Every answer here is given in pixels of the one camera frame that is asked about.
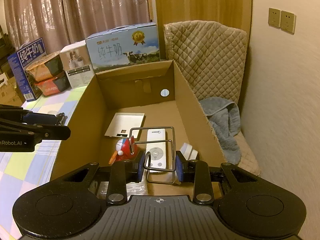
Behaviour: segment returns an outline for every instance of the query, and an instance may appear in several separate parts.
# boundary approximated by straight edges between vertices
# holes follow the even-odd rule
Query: wall socket
[[[268,24],[280,28],[281,11],[278,9],[269,8]]]
[[[296,16],[293,13],[281,11],[281,23],[282,30],[294,34],[296,28]]]

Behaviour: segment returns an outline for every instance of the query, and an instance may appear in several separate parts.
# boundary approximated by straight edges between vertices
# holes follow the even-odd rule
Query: round hole in cardboard box
[[[160,92],[160,95],[163,97],[167,97],[169,94],[170,94],[170,92],[167,89],[162,89]]]

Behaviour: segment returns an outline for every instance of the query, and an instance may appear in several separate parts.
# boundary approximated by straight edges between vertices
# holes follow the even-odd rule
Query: metal screw
[[[201,193],[196,196],[196,199],[199,201],[202,201],[202,202],[206,202],[206,201],[211,200],[212,198],[209,194]]]
[[[111,194],[109,197],[108,197],[112,202],[118,202],[118,201],[121,201],[123,200],[124,196],[119,194],[119,193],[114,193],[114,194]]]

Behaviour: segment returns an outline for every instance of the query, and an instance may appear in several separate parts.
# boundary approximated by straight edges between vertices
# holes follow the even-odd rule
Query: white remote control
[[[165,129],[149,129],[147,133],[147,141],[160,141],[165,140]],[[151,167],[166,169],[167,158],[166,158],[166,143],[147,143],[146,153],[151,154]]]

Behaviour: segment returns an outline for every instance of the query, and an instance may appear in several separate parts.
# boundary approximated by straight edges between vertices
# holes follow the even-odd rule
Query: checkered tablecloth
[[[66,90],[50,97],[24,103],[23,108],[47,114],[53,110],[64,112],[66,124],[86,87]],[[60,146],[58,140],[43,140],[32,153],[0,152],[0,239],[21,237],[13,217],[12,207],[19,196],[50,180],[53,164]]]

